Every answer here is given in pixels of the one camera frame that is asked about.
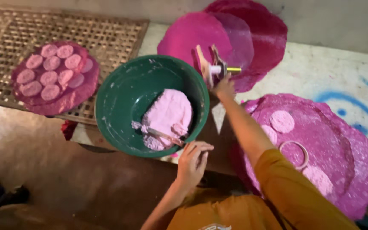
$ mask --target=woven bamboo tray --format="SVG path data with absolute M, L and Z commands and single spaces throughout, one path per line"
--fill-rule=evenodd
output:
M 0 106 L 25 110 L 12 95 L 11 71 L 35 47 L 69 40 L 87 48 L 100 64 L 99 87 L 115 68 L 137 56 L 148 23 L 86 12 L 0 8 Z M 95 96 L 55 117 L 96 124 Z

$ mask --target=green bowl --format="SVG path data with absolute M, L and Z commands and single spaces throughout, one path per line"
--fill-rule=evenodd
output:
M 113 71 L 100 86 L 95 116 L 105 139 L 120 151 L 140 157 L 162 157 L 178 151 L 181 147 L 177 145 L 164 151 L 147 148 L 141 131 L 131 127 L 132 120 L 141 122 L 164 89 L 182 91 L 191 102 L 193 119 L 185 141 L 195 140 L 208 117 L 207 87 L 192 66 L 164 55 L 130 60 Z

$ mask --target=bowl rim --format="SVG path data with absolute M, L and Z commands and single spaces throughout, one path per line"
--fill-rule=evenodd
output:
M 128 155 L 133 155 L 133 156 L 139 156 L 139 157 L 145 157 L 145 158 L 159 158 L 159 157 L 164 157 L 164 156 L 168 156 L 171 154 L 174 154 L 175 152 L 181 150 L 183 147 L 180 147 L 178 145 L 174 145 L 173 147 L 171 147 L 170 149 L 166 149 L 166 150 L 162 150 L 162 151 L 154 151 L 152 153 L 146 153 L 146 154 L 141 154 L 141 153 L 136 153 L 136 152 L 129 152 L 127 148 L 119 148 L 118 146 L 116 146 L 117 144 L 115 144 L 113 142 L 113 138 L 112 136 L 109 135 L 109 133 L 105 130 L 101 130 L 99 123 L 101 122 L 100 119 L 98 119 L 98 110 L 96 109 L 96 105 L 97 105 L 97 101 L 99 99 L 99 92 L 104 89 L 104 86 L 111 84 L 110 82 L 110 76 L 113 75 L 115 73 L 115 71 L 117 71 L 117 69 L 123 67 L 124 65 L 127 65 L 129 63 L 138 61 L 138 60 L 142 60 L 142 59 L 151 59 L 151 58 L 165 58 L 165 59 L 170 59 L 176 62 L 179 62 L 182 65 L 187 66 L 191 72 L 197 76 L 197 80 L 201 83 L 201 88 L 202 88 L 202 92 L 204 93 L 204 95 L 206 95 L 206 102 L 204 103 L 204 116 L 202 117 L 200 123 L 194 128 L 193 132 L 184 140 L 185 143 L 191 142 L 193 140 L 195 140 L 197 138 L 197 136 L 199 135 L 199 133 L 202 131 L 202 128 L 204 127 L 205 123 L 207 123 L 207 118 L 209 115 L 209 107 L 210 107 L 210 99 L 209 99 L 209 93 L 208 93 L 208 89 L 207 86 L 204 82 L 204 80 L 202 79 L 202 76 L 199 74 L 199 72 L 197 70 L 195 70 L 194 67 L 192 67 L 191 65 L 189 65 L 187 62 L 172 57 L 172 56 L 167 56 L 167 55 L 145 55 L 145 56 L 140 56 L 140 57 L 136 57 L 134 59 L 131 59 L 129 61 L 127 61 L 126 63 L 118 66 L 115 70 L 113 70 L 107 77 L 106 79 L 103 81 L 103 83 L 101 84 L 101 86 L 99 87 L 99 89 L 97 90 L 96 93 L 96 98 L 95 98 L 95 106 L 94 106 L 94 114 L 95 114 L 95 119 L 96 119 L 96 125 L 97 128 L 99 129 L 100 133 L 103 135 L 103 137 L 109 142 L 109 144 L 111 144 L 113 147 L 116 148 L 116 150 L 122 151 L 125 154 Z

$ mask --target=person's hand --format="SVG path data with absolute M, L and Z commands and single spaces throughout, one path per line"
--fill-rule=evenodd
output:
M 204 175 L 208 152 L 200 158 L 201 152 L 213 150 L 214 146 L 203 141 L 192 141 L 184 147 L 178 160 L 178 172 L 175 182 L 186 192 L 198 185 Z
M 231 73 L 228 73 L 213 89 L 211 92 L 218 98 L 235 98 L 234 82 L 230 81 Z

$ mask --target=orange shirt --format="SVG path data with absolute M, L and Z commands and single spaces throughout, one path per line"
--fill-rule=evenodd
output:
M 181 207 L 168 230 L 358 229 L 277 149 L 265 151 L 255 175 L 267 200 L 255 195 L 230 196 Z

